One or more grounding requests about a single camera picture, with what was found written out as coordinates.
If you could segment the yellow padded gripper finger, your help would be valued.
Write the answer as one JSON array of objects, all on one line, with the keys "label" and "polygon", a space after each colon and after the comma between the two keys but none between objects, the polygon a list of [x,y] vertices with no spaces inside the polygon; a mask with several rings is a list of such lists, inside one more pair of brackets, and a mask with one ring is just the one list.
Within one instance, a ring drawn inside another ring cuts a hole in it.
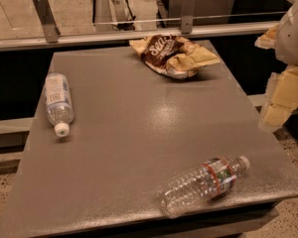
[{"label": "yellow padded gripper finger", "polygon": [[281,73],[272,72],[266,86],[258,127],[264,132],[280,129],[298,108],[298,66],[288,65]]},{"label": "yellow padded gripper finger", "polygon": [[275,25],[267,30],[263,35],[258,37],[254,45],[258,48],[269,50],[275,48],[276,32],[278,26]]}]

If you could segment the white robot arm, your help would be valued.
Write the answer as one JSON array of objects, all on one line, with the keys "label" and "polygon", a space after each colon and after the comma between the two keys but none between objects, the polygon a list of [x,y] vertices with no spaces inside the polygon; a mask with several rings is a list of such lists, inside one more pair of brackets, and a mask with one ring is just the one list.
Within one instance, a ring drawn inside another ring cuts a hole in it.
[{"label": "white robot arm", "polygon": [[280,22],[260,36],[254,45],[274,49],[278,60],[286,64],[281,73],[272,72],[266,85],[258,127],[265,132],[281,128],[298,108],[298,0]]}]

